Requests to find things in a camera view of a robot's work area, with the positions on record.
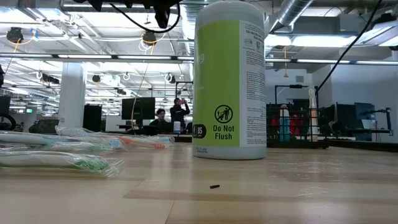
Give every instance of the table surface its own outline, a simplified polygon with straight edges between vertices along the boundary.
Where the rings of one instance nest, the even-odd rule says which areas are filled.
[[[398,223],[398,154],[269,149],[219,161],[190,148],[108,154],[125,160],[114,178],[0,169],[1,223]]]

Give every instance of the man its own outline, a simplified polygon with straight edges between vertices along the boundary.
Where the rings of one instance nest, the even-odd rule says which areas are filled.
[[[182,104],[185,104],[185,110],[181,108]],[[184,99],[176,98],[174,106],[170,108],[170,113],[172,114],[172,124],[174,124],[174,121],[181,122],[181,130],[183,131],[185,129],[184,116],[190,113],[187,102]]]
[[[167,133],[170,132],[170,123],[164,119],[166,111],[159,109],[156,111],[157,119],[151,122],[149,125],[156,127],[157,133]]]

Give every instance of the green label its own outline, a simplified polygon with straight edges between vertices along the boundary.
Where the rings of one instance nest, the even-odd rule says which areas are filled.
[[[239,146],[239,21],[208,24],[195,39],[193,143]]]

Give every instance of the do not flush symbol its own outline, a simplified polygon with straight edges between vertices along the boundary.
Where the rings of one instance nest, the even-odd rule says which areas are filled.
[[[230,122],[233,115],[234,113],[232,112],[232,109],[227,105],[221,105],[217,107],[216,111],[214,112],[214,117],[221,124]]]

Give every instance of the computer monitor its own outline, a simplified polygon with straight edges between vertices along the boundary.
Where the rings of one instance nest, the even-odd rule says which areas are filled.
[[[122,100],[122,119],[131,119],[132,106],[135,98]],[[134,107],[134,119],[155,119],[155,98],[141,97],[137,98]]]

